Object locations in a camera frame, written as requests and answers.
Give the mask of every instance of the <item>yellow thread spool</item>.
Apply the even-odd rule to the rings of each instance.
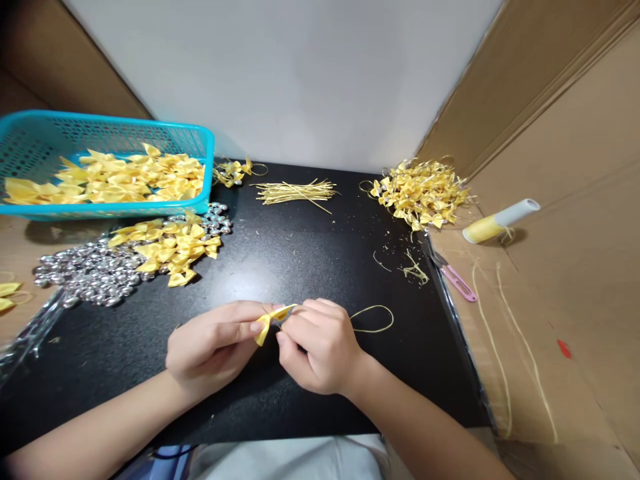
[[[524,199],[490,217],[472,223],[462,230],[462,235],[470,243],[480,243],[504,232],[507,227],[538,210],[540,205],[536,201]]]
[[[462,235],[470,243],[480,243],[495,237],[504,232],[504,230],[506,230],[506,228],[498,225],[495,221],[495,215],[492,215],[472,223],[462,230]]]

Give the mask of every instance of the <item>plastic basket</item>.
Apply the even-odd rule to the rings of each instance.
[[[142,143],[163,153],[186,153],[204,165],[202,192],[190,200],[78,205],[10,205],[0,203],[0,215],[51,221],[105,217],[172,215],[184,210],[207,211],[213,176],[212,132],[198,125],[137,120],[83,113],[27,110],[0,120],[0,197],[6,198],[4,177],[59,183],[53,175],[63,168],[60,156],[79,164],[87,149],[126,157],[144,153]]]

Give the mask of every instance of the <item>pink scissor handle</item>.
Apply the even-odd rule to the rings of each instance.
[[[440,271],[445,274],[445,277],[449,279],[455,289],[458,290],[466,300],[471,302],[478,301],[475,292],[460,278],[460,275],[458,275],[458,272],[456,272],[452,266],[446,265],[442,267]]]

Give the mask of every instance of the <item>person's left hand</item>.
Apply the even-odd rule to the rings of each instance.
[[[240,374],[264,326],[255,320],[274,309],[269,303],[236,301],[198,315],[169,337],[167,370],[193,400],[204,400]]]

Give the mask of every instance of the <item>red mark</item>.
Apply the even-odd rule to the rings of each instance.
[[[568,359],[573,358],[571,356],[571,350],[569,350],[569,347],[567,346],[566,343],[564,343],[562,340],[558,340],[558,345],[560,345],[560,351],[566,358]]]

